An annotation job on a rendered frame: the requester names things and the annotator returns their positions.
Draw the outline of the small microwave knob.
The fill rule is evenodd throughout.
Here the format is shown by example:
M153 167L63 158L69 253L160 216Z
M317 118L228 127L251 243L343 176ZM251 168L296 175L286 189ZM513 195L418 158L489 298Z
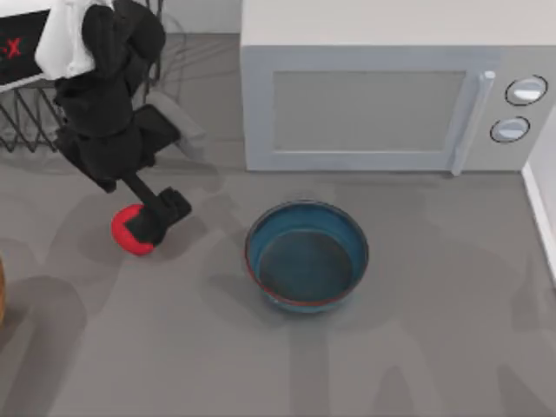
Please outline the small microwave knob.
M522 116L497 121L490 130L491 139L497 143L517 142L527 135L530 122Z

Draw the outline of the red round fruit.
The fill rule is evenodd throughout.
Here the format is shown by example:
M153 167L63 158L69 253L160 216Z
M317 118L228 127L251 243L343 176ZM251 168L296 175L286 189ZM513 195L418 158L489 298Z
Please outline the red round fruit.
M132 255L149 255L155 249L154 216L142 204L132 204L118 211L112 218L110 231L113 240Z

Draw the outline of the blue bowl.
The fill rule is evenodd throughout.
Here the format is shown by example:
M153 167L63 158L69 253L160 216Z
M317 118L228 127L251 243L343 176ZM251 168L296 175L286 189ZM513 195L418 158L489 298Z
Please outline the blue bowl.
M336 308L360 285L369 264L360 224L333 204L310 199L263 212L243 245L248 276L279 309L319 314Z

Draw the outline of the white cabinet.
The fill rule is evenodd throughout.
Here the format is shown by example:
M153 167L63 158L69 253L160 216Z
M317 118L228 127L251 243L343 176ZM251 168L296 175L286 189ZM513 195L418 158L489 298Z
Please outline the white cabinet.
M556 288L556 105L521 171L527 198Z

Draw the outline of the large microwave knob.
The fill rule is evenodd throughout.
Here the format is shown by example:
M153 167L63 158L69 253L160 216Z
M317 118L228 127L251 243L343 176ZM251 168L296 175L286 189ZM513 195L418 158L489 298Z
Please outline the large microwave knob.
M506 89L506 101L516 107L525 107L539 101L548 90L548 82L542 76L530 76L515 80Z

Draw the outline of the grey microwave door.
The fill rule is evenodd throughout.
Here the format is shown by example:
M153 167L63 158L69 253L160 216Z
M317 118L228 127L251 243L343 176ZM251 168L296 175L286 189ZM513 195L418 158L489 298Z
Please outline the grey microwave door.
M244 46L247 166L450 172L477 75L500 59L470 46Z

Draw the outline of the pale grey microwave oven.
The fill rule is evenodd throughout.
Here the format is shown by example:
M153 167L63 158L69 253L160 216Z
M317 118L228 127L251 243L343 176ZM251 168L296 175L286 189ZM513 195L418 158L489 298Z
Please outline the pale grey microwave oven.
M242 0L244 46L470 46L500 51L500 65L462 171L519 171L556 105L556 0ZM542 76L546 94L516 107L515 80ZM517 142L490 130L516 116L530 122Z

